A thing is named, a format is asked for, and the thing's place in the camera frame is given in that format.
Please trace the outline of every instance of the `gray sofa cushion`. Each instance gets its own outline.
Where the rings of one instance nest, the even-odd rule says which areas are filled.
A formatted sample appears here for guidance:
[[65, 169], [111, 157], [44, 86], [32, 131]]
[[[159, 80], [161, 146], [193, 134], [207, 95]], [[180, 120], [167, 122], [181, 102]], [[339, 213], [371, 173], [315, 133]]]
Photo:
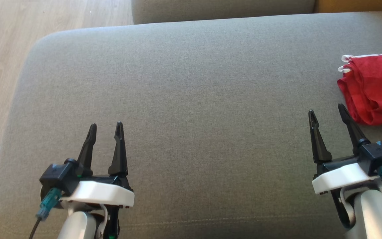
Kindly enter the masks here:
[[132, 0], [135, 24], [312, 13], [315, 0]]
[[[60, 32], [18, 82], [0, 158], [0, 237], [26, 238], [38, 178], [98, 124], [106, 174], [124, 123], [135, 206], [122, 238], [341, 237], [312, 189], [308, 110], [334, 157], [351, 154], [337, 104], [341, 55], [382, 53], [382, 13], [288, 15]], [[381, 127], [364, 127], [372, 140]], [[56, 238], [54, 210], [36, 238]]]

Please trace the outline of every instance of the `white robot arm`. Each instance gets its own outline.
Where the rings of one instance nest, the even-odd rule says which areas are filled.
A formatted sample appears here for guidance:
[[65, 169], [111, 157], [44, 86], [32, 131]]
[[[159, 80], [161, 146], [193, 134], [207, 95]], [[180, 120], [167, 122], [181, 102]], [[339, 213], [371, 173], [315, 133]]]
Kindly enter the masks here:
[[[50, 165], [39, 181], [41, 209], [29, 239], [40, 221], [53, 208], [68, 210], [59, 239], [117, 239], [119, 236], [119, 209], [134, 205], [135, 194], [126, 178], [128, 166], [123, 133], [119, 121], [115, 131], [115, 152], [107, 176], [93, 176], [92, 151], [96, 141], [97, 125], [92, 124], [78, 160], [67, 159], [62, 165]], [[103, 210], [104, 215], [92, 213]]]
[[312, 185], [316, 194], [330, 193], [348, 239], [382, 239], [382, 142], [371, 143], [338, 105], [353, 144], [353, 156], [332, 159], [309, 111], [313, 159], [317, 164]]

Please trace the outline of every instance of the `wooden floor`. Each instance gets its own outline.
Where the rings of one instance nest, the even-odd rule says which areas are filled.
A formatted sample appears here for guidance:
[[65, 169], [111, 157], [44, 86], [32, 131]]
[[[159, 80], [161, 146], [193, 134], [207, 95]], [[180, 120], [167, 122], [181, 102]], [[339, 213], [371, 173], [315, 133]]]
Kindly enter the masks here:
[[0, 0], [0, 143], [22, 64], [38, 39], [69, 29], [131, 24], [130, 0]]

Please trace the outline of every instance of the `black plastic mount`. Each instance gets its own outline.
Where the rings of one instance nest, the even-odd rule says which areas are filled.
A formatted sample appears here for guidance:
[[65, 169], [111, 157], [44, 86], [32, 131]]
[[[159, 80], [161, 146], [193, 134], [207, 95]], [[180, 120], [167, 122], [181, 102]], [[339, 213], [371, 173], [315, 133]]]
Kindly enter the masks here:
[[79, 184], [79, 178], [75, 173], [78, 167], [79, 163], [74, 159], [66, 159], [62, 165], [51, 164], [39, 178], [44, 196], [51, 188], [62, 190], [66, 196], [72, 195]]
[[[358, 163], [362, 170], [369, 176], [377, 175], [376, 170], [382, 166], [382, 141], [371, 143], [364, 135], [362, 130], [350, 116], [346, 107], [343, 104], [338, 104], [341, 120], [347, 126], [349, 136], [353, 145], [353, 155], [340, 159], [332, 159], [331, 153], [327, 151], [319, 131], [319, 123], [313, 110], [309, 111], [309, 127], [312, 141], [313, 161], [317, 164], [317, 174], [319, 175], [340, 168], [345, 165]], [[340, 202], [340, 190], [331, 190], [331, 195], [334, 200], [338, 216], [345, 228], [349, 228], [349, 217], [347, 212]]]
[[82, 177], [92, 176], [93, 172], [91, 170], [92, 163], [92, 151], [97, 138], [97, 124], [91, 124], [89, 128], [88, 135], [86, 136], [85, 142], [82, 146], [81, 152], [79, 153], [78, 163], [82, 166], [76, 171], [77, 175]]
[[128, 175], [128, 164], [126, 160], [126, 147], [125, 137], [123, 133], [123, 124], [120, 121], [117, 122], [114, 139], [116, 140], [116, 146], [114, 150], [112, 164], [109, 167], [109, 175], [124, 178]]

